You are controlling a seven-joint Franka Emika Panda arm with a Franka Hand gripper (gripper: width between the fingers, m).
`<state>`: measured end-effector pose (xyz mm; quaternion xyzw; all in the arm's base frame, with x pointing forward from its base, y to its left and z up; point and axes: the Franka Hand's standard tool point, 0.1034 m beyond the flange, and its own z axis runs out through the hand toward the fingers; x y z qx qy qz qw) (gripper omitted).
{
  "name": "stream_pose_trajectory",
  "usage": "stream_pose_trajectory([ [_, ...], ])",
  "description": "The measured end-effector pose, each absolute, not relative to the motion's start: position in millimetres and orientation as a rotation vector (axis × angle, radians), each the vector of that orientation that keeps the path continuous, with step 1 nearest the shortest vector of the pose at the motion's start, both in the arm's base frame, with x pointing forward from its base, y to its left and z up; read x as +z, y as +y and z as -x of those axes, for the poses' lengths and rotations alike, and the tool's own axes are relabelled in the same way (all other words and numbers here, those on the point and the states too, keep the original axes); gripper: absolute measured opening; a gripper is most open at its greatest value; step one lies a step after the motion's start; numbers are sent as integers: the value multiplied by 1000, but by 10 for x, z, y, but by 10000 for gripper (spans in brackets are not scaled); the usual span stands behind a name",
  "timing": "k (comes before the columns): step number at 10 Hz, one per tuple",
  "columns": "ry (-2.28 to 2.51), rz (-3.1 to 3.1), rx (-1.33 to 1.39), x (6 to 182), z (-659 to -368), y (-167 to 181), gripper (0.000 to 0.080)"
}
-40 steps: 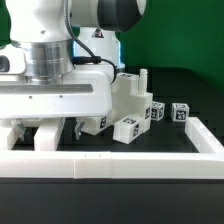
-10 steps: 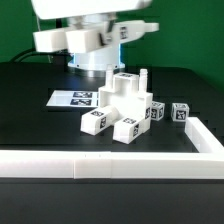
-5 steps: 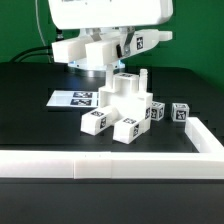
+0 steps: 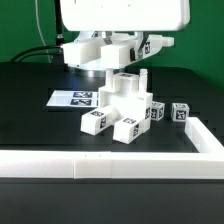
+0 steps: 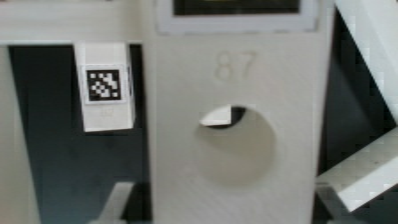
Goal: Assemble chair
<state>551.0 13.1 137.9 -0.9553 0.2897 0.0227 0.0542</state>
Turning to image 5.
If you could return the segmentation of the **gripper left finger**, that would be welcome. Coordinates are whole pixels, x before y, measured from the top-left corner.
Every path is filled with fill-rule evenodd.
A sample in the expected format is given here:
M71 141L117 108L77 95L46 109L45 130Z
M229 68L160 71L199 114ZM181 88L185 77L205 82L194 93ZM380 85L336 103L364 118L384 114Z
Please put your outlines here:
M87 224L151 224L151 197L146 183L116 183L100 215Z

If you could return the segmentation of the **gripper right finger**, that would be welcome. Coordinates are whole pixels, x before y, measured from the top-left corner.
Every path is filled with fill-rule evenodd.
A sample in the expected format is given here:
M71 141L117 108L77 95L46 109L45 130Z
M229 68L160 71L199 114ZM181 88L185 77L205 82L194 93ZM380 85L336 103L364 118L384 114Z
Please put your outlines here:
M368 224L368 222L352 215L329 183L316 184L316 196L329 215L318 218L313 224Z

